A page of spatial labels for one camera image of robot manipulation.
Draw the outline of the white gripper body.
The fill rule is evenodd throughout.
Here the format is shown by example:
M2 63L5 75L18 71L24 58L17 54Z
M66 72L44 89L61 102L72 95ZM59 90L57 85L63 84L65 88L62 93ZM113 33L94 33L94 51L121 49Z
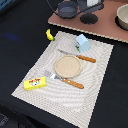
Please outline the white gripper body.
M77 0L80 12L92 13L101 10L104 0Z

